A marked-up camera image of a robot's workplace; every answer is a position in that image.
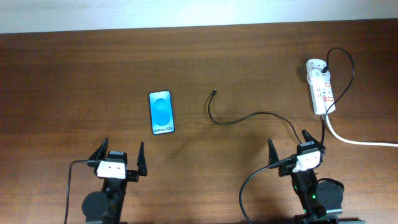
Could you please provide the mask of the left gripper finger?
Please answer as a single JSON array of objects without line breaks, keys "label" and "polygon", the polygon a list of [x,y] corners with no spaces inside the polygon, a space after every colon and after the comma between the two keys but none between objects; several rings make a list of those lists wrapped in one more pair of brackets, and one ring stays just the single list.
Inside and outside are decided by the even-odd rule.
[{"label": "left gripper finger", "polygon": [[88,159],[90,161],[99,161],[105,159],[106,152],[108,149],[108,143],[109,143],[108,138],[105,138],[101,143],[101,145],[99,146],[99,148],[97,148],[97,150],[94,153],[92,153],[92,155]]},{"label": "left gripper finger", "polygon": [[146,158],[144,154],[144,143],[141,142],[140,148],[139,148],[139,154],[137,157],[137,168],[138,168],[138,175],[139,176],[147,176],[147,164],[146,164]]}]

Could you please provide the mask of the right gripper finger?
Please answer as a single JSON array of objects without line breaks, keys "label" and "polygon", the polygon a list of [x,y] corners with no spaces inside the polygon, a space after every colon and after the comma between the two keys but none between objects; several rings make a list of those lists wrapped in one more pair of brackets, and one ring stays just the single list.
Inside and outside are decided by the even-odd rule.
[{"label": "right gripper finger", "polygon": [[275,146],[270,138],[267,140],[267,143],[268,143],[268,150],[269,150],[268,166],[275,167],[279,163],[280,160],[279,160],[277,151],[275,149]]},{"label": "right gripper finger", "polygon": [[303,146],[308,146],[311,144],[320,145],[320,142],[318,140],[316,140],[306,129],[302,130],[302,135],[305,140],[305,142],[302,143]]}]

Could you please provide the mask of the blue Samsung smartphone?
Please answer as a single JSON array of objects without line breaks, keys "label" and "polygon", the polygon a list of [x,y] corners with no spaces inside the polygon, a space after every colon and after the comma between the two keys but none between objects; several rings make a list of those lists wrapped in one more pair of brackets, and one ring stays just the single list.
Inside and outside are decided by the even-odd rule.
[{"label": "blue Samsung smartphone", "polygon": [[152,134],[167,134],[175,131],[172,99],[169,90],[149,93]]}]

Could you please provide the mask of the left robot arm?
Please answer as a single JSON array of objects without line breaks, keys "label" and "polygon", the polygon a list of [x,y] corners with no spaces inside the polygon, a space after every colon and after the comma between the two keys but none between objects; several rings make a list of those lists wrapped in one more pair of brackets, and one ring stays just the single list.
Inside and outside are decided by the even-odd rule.
[{"label": "left robot arm", "polygon": [[119,223],[121,219],[127,184],[138,182],[147,176],[144,143],[140,144],[137,169],[127,169],[127,154],[107,151],[108,139],[89,157],[88,166],[94,175],[103,180],[102,189],[88,194],[82,202],[86,223]]}]

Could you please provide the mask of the white power strip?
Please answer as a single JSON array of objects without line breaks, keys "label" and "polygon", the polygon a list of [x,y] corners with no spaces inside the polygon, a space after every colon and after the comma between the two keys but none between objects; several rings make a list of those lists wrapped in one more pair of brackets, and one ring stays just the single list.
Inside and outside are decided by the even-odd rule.
[{"label": "white power strip", "polygon": [[[310,59],[306,62],[307,71],[311,68],[323,69],[326,67],[326,62],[321,59]],[[331,89],[331,83],[315,83],[310,85],[310,93],[312,97],[312,104],[314,113],[317,115],[324,115],[325,113],[332,113],[336,110],[333,106],[335,99],[333,97],[333,92]]]}]

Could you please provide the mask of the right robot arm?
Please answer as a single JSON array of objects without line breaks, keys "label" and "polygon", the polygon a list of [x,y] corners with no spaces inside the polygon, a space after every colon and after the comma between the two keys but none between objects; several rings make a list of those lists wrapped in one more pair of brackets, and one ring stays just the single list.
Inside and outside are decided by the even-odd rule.
[{"label": "right robot arm", "polygon": [[278,169],[280,177],[289,175],[292,187],[299,197],[304,214],[294,216],[295,223],[338,223],[337,215],[343,212],[344,185],[334,179],[318,179],[314,171],[323,162],[326,147],[302,131],[305,142],[297,152],[280,160],[274,144],[268,139],[269,166]]}]

